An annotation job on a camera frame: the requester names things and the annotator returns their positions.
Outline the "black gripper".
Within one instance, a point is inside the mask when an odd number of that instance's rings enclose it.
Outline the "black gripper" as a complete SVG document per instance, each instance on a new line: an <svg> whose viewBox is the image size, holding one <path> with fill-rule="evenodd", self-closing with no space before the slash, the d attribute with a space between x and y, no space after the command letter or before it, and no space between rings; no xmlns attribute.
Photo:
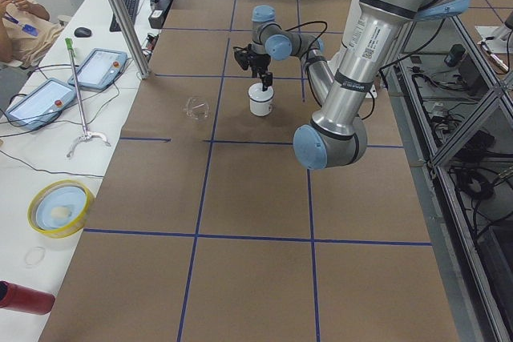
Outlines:
<svg viewBox="0 0 513 342"><path fill-rule="evenodd" d="M271 57L268 54L250 54L249 66L251 67L252 77L260 78L263 91L267 91L273 84L273 73L269 71Z"/></svg>

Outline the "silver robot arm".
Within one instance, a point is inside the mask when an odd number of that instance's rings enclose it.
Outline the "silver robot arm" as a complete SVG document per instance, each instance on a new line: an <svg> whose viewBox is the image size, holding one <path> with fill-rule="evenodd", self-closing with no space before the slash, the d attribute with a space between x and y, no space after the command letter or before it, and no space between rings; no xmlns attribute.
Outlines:
<svg viewBox="0 0 513 342"><path fill-rule="evenodd" d="M299 58L321 105L293 136L294 154L310 170L349 165L364 155L367 135L358 112L402 26L461 14L471 0L358 3L361 14L336 70L330 70L314 36L283 30L271 6L257 6L252 12L252 49L275 60Z"/></svg>

